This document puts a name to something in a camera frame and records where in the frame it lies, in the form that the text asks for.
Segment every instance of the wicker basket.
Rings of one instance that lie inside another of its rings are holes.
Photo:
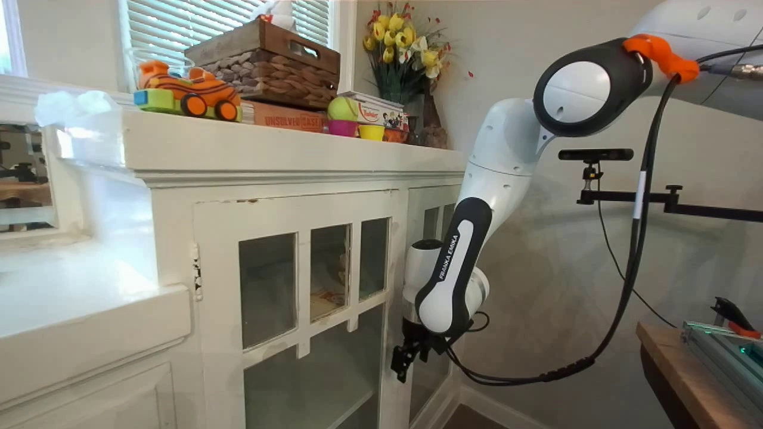
[[[243,99],[324,110],[336,94],[338,53],[255,19],[187,49]]]

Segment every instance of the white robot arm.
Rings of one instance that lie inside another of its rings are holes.
[[[554,62],[540,79],[532,102],[503,99],[490,110],[442,245],[430,243],[408,260],[403,295],[416,301],[416,316],[403,320],[408,349],[403,345],[394,357],[401,378],[416,355],[411,343],[443,352],[473,326],[490,292],[485,274],[474,267],[478,254],[524,198],[554,135],[589,135],[605,128],[637,98],[661,93],[668,79],[695,80],[696,60],[703,60],[705,73],[678,98],[763,118],[763,110],[753,105],[763,98],[763,86],[753,80],[763,73],[758,71],[763,55],[711,57],[763,42],[758,40],[763,0],[671,0],[634,34]]]

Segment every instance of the floor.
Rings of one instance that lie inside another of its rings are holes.
[[[493,420],[474,413],[473,407],[456,407],[454,416],[448,420],[445,429],[506,429]]]

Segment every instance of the orange mount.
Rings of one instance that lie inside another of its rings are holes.
[[[623,48],[656,62],[668,79],[680,75],[680,84],[698,79],[698,62],[680,57],[661,36],[640,34],[628,37]]]

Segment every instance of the window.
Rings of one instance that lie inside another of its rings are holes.
[[[0,73],[27,75],[20,11],[15,0],[0,0]]]
[[[124,0],[127,67],[159,57],[184,71],[184,49],[253,22],[271,0]],[[331,46],[331,0],[293,0],[295,34]]]

